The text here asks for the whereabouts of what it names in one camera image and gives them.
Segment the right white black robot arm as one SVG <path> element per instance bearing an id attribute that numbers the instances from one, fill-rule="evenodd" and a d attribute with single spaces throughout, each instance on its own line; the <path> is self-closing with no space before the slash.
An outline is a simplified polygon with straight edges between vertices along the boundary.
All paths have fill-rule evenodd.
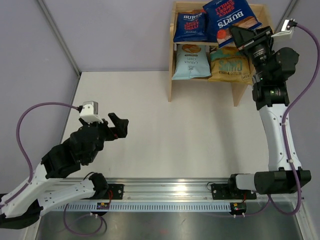
<path id="1" fill-rule="evenodd" d="M 272 49 L 273 31 L 268 27 L 247 29 L 231 26 L 230 33 L 240 52 L 252 62 L 258 80 L 252 98 L 259 112 L 268 147 L 268 171 L 233 174 L 227 193 L 239 198 L 245 190 L 260 195 L 293 194 L 312 179 L 297 156 L 290 127 L 290 100 L 286 81 L 296 71 L 299 54 L 290 47 Z"/>

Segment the blue Burts chips bag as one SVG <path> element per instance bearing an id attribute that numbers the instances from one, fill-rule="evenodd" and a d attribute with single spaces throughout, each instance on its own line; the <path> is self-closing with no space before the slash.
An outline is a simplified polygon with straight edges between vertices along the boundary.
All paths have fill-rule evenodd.
<path id="1" fill-rule="evenodd" d="M 212 14 L 207 13 L 206 17 L 206 34 L 207 34 L 207 40 L 209 42 L 217 42 L 217 32 L 219 30 L 219 27 L 217 25 L 215 17 L 212 16 Z"/>
<path id="2" fill-rule="evenodd" d="M 206 42 L 206 12 L 203 9 L 179 12 L 173 38 L 178 42 Z"/>
<path id="3" fill-rule="evenodd" d="M 212 0 L 203 10 L 215 17 L 219 30 L 216 38 L 219 48 L 233 42 L 229 28 L 237 26 L 250 30 L 262 26 L 246 0 Z"/>

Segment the large yellow kettle chips bag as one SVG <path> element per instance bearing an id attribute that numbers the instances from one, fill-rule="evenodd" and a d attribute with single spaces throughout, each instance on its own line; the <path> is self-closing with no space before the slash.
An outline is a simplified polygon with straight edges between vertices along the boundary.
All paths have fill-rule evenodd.
<path id="1" fill-rule="evenodd" d="M 210 82 L 252 84 L 248 58 L 235 47 L 217 48 L 210 46 Z"/>

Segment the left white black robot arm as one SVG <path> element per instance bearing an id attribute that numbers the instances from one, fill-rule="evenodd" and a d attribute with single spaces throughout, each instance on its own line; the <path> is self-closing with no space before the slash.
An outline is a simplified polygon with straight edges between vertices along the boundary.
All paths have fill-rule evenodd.
<path id="1" fill-rule="evenodd" d="M 128 119 L 115 113 L 108 117 L 114 124 L 95 121 L 86 123 L 73 132 L 63 143 L 54 146 L 41 160 L 27 187 L 15 199 L 8 193 L 0 197 L 4 207 L 0 211 L 2 229 L 20 230 L 36 223 L 40 217 L 65 204 L 82 199 L 103 199 L 109 185 L 102 173 L 93 173 L 89 178 L 61 190 L 48 192 L 49 187 L 94 161 L 105 142 L 123 139 L 128 134 Z"/>

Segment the light blue cassava chips bag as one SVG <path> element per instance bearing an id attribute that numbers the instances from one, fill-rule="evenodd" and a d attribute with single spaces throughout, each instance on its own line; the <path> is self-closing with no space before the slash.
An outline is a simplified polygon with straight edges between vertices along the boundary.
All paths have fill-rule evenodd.
<path id="1" fill-rule="evenodd" d="M 190 80 L 210 76 L 211 69 L 205 45 L 177 45 L 175 72 L 172 80 Z"/>

